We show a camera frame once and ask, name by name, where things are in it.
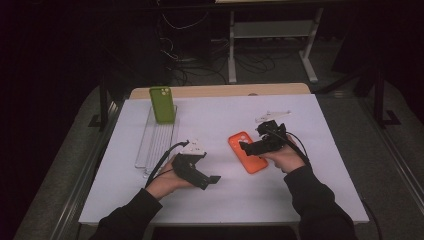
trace phone case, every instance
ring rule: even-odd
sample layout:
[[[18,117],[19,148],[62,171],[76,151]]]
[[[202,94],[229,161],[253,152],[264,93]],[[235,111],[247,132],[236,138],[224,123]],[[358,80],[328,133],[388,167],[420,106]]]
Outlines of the phone case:
[[[241,164],[243,164],[243,167],[248,173],[256,173],[268,166],[266,159],[253,155],[247,156],[246,152],[240,147],[240,141],[246,143],[252,143],[253,141],[246,132],[239,132],[228,138],[228,144],[230,144],[231,149],[233,149],[234,153],[237,155]]]
[[[165,86],[156,86],[151,87],[149,93],[156,122],[159,124],[174,123],[175,110],[171,89]]]

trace right hand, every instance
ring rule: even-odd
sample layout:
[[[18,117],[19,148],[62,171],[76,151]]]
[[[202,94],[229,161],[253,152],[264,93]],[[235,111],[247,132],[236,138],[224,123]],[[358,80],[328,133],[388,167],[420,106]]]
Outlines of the right hand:
[[[290,135],[287,135],[288,139],[296,145]],[[280,168],[285,173],[305,166],[303,160],[297,155],[297,153],[288,145],[284,145],[281,149],[274,152],[267,152],[259,155],[259,157],[267,158],[274,161],[274,165]]]

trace hand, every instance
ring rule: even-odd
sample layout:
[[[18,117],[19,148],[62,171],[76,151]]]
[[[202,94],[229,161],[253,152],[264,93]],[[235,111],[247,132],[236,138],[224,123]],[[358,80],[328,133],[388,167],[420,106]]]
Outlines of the hand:
[[[287,135],[287,137],[296,145],[290,135]],[[290,173],[299,167],[305,166],[305,163],[299,155],[297,155],[297,153],[287,144],[277,151],[267,152],[259,155],[259,157],[268,158],[274,161],[275,167],[281,168],[281,170],[285,173]]]
[[[156,178],[147,186],[146,190],[157,200],[171,194],[179,188],[193,187],[193,185],[186,180],[180,178],[172,170],[172,161],[174,157],[168,161]]]

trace left hand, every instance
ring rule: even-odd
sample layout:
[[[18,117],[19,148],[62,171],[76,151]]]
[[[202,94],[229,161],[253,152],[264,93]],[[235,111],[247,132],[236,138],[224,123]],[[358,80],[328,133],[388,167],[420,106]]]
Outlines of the left hand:
[[[191,183],[178,177],[174,170],[172,170],[172,161],[174,161],[174,158],[175,156],[162,167],[158,176],[146,188],[157,200],[162,199],[177,189],[194,187]]]

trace dark background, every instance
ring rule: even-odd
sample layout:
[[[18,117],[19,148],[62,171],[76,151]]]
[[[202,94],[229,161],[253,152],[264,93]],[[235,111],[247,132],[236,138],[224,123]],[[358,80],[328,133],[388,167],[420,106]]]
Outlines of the dark background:
[[[120,7],[148,4],[135,2],[122,1]],[[87,4],[98,6],[95,1],[1,1],[2,239],[13,238],[79,107],[100,80],[115,100],[134,87],[169,81],[168,63],[157,54],[156,15],[97,16],[82,11]],[[335,70],[350,73],[365,62],[377,64],[424,122],[424,14],[418,6],[327,8],[319,35],[343,38],[351,29]],[[226,32],[227,26],[214,25],[221,19],[214,19],[217,14],[209,27]]]

